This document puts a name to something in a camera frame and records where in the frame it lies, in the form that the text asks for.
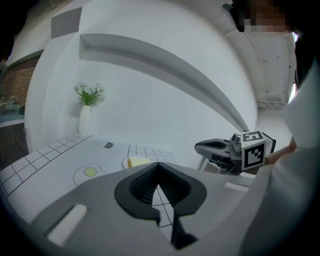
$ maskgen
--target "white wall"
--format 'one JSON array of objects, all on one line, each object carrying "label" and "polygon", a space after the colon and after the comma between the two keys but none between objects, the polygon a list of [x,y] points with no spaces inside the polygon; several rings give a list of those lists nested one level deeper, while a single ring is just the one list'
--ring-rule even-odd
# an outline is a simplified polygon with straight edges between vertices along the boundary
[{"label": "white wall", "polygon": [[[107,98],[91,110],[89,133],[136,145],[173,150],[189,167],[202,157],[195,144],[228,139],[237,130],[199,100],[162,80],[105,62],[80,60],[72,85],[100,82]],[[73,86],[65,92],[63,110],[67,135],[77,130],[82,107]]]},{"label": "white wall", "polygon": [[292,134],[280,116],[280,110],[260,110],[257,129],[276,140],[274,151],[289,145]]},{"label": "white wall", "polygon": [[[99,4],[94,9],[92,6],[96,3]],[[102,15],[88,29],[80,29],[83,34],[134,38],[178,56],[202,72],[228,97],[249,130],[255,128],[258,106],[247,70],[228,40],[206,19],[167,1],[115,3],[108,0],[104,3],[105,7],[100,1],[91,2],[92,15],[101,8],[105,8],[108,15]]]},{"label": "white wall", "polygon": [[[98,18],[82,20],[95,13]],[[94,0],[82,9],[79,31],[51,40],[35,69],[25,116],[34,150],[77,132],[81,104],[74,86],[82,80],[106,87],[107,99],[92,108],[91,134],[170,149],[198,168],[195,143],[238,132],[173,84],[121,65],[79,60],[80,33],[131,37],[173,53],[212,80],[255,128],[258,111],[245,68],[223,35],[197,14],[165,1]]]}]

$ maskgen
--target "table surface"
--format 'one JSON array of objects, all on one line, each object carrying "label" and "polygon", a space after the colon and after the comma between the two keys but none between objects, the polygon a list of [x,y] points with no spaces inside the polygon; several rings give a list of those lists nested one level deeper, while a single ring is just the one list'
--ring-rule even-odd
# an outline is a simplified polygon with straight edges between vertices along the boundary
[{"label": "table surface", "polygon": [[25,115],[19,114],[21,105],[12,104],[3,114],[0,114],[0,127],[24,123]]},{"label": "table surface", "polygon": [[[7,209],[11,208],[12,214],[18,214],[30,224],[48,205],[81,183],[123,170],[123,162],[130,156],[184,166],[170,150],[74,134],[34,151],[0,171],[1,199]],[[156,192],[154,207],[171,211],[161,188]],[[171,215],[173,218],[173,212],[167,214],[168,217]],[[171,221],[165,218],[164,215],[161,222],[163,229],[169,232]]]}]

